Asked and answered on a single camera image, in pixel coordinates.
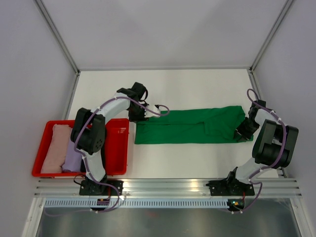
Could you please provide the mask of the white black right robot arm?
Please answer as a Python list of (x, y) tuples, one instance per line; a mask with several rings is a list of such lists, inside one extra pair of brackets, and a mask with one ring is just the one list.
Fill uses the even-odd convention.
[(248, 116), (234, 132), (234, 139), (249, 141), (257, 130), (260, 131), (251, 158), (231, 171), (226, 179), (225, 188), (231, 195), (237, 195), (252, 185), (252, 178), (269, 169), (287, 167), (291, 162), (299, 129), (284, 124), (263, 100), (252, 102)]

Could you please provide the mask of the green t shirt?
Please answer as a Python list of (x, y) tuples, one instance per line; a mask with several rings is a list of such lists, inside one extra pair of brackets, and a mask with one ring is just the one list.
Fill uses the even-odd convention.
[(241, 106), (173, 110), (165, 117), (149, 118), (136, 124), (136, 145), (156, 144), (230, 144), (253, 141), (235, 137), (244, 121)]

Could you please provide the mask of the aluminium frame post right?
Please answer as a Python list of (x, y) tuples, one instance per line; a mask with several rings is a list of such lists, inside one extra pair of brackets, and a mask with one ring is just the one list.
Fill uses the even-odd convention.
[(251, 66), (249, 67), (249, 70), (250, 70), (251, 73), (254, 73), (255, 69), (259, 65), (259, 62), (260, 62), (261, 58), (265, 54), (267, 48), (269, 47), (269, 45), (272, 42), (273, 38), (275, 37), (276, 33), (280, 29), (283, 21), (287, 17), (288, 13), (290, 12), (290, 10), (291, 10), (291, 8), (292, 8), (292, 6), (294, 5), (295, 2), (296, 2), (296, 0), (286, 0), (284, 2), (284, 4), (283, 4), (283, 6), (282, 6), (282, 8), (281, 8), (276, 20), (274, 21), (271, 29), (269, 30), (269, 33), (268, 33), (267, 37), (265, 38), (265, 40), (264, 40), (263, 44), (261, 45), (258, 53), (256, 54)]

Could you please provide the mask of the red plastic bin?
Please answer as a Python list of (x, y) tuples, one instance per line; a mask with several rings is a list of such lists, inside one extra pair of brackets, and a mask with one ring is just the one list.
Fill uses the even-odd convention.
[[(78, 172), (41, 172), (42, 165), (52, 140), (53, 126), (58, 124), (73, 127), (74, 123), (74, 120), (51, 120), (46, 123), (33, 165), (32, 176), (56, 178), (74, 177), (79, 174)], [(105, 125), (105, 128), (107, 136), (104, 144), (105, 155), (102, 157), (102, 162), (106, 174), (110, 176), (124, 175), (127, 169), (129, 121), (126, 118), (114, 118)]]

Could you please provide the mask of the aluminium frame post left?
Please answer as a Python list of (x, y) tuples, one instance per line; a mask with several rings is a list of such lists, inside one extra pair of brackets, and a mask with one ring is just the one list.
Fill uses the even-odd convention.
[(38, 8), (40, 14), (42, 15), (45, 23), (47, 24), (48, 28), (50, 29), (53, 37), (57, 41), (62, 53), (64, 54), (67, 62), (71, 66), (72, 70), (75, 72), (76, 75), (80, 73), (79, 68), (77, 67), (70, 51), (68, 50), (68, 47), (66, 46), (59, 30), (57, 29), (49, 11), (47, 10), (44, 2), (42, 0), (34, 0), (33, 1), (36, 7)]

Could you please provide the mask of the lavender rolled t shirt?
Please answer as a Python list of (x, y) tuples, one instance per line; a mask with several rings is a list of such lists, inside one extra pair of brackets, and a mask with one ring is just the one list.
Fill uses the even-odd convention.
[(74, 145), (74, 142), (69, 140), (65, 162), (62, 165), (63, 172), (80, 172), (82, 158), (81, 154), (74, 150)]

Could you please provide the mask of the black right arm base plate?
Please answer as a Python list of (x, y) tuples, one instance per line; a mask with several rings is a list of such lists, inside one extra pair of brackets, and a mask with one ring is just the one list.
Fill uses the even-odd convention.
[(211, 196), (254, 196), (254, 188), (251, 184), (245, 184), (238, 180), (217, 180), (209, 181), (206, 184), (209, 187)]

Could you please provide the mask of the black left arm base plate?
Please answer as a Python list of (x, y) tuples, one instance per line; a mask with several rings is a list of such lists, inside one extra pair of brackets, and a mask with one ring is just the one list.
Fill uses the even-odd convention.
[(100, 185), (91, 180), (83, 180), (80, 184), (80, 196), (118, 196), (122, 194), (123, 181), (109, 180), (106, 185)]

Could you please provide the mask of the aluminium frame post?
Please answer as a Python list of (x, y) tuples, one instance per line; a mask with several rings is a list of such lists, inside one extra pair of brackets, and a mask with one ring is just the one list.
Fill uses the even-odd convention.
[(70, 51), (68, 50), (68, 47), (66, 46), (59, 30), (57, 29), (49, 11), (47, 10), (44, 2), (42, 0), (34, 0), (33, 1), (36, 7), (38, 8), (40, 14), (42, 15), (45, 23), (47, 24), (48, 28), (50, 29), (53, 37), (57, 41), (62, 53), (64, 54), (67, 62), (71, 66), (72, 70), (75, 72), (76, 75), (80, 73), (79, 68), (77, 67)]
[(249, 70), (250, 70), (251, 73), (254, 73), (255, 69), (259, 65), (259, 62), (260, 62), (261, 58), (265, 54), (267, 48), (269, 47), (269, 45), (272, 42), (273, 38), (275, 37), (276, 33), (280, 29), (283, 21), (287, 17), (288, 13), (290, 12), (290, 10), (291, 10), (291, 8), (292, 8), (292, 6), (294, 5), (295, 2), (296, 2), (296, 0), (286, 0), (284, 2), (284, 4), (283, 4), (283, 6), (282, 6), (282, 8), (281, 8), (276, 20), (274, 21), (271, 29), (269, 30), (269, 33), (268, 33), (267, 37), (265, 38), (265, 40), (264, 40), (263, 44), (261, 45), (258, 53), (256, 54), (251, 66), (249, 67)]

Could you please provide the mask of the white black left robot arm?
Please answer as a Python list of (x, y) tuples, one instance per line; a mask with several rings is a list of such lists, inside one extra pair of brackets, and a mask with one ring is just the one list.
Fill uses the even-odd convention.
[(81, 155), (85, 166), (84, 180), (80, 183), (81, 196), (103, 196), (111, 192), (112, 185), (107, 182), (105, 163), (106, 124), (116, 115), (128, 111), (128, 119), (137, 123), (147, 121), (148, 90), (141, 83), (131, 88), (117, 90), (113, 98), (95, 110), (80, 108), (77, 112), (71, 133), (74, 151)]

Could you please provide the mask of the pink rolled t shirt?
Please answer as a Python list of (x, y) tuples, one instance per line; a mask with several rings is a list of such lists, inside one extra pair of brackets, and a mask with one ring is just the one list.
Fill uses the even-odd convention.
[(43, 174), (62, 173), (72, 129), (68, 125), (55, 124), (52, 131), (51, 143), (41, 168)]

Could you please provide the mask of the aluminium mounting rail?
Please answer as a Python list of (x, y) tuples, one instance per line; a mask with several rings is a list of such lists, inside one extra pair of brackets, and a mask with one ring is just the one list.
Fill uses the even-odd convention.
[[(127, 198), (212, 198), (206, 179), (123, 179), (122, 195)], [(259, 198), (301, 198), (293, 178), (262, 178)], [(39, 179), (33, 194), (38, 197), (79, 196), (72, 179)]]

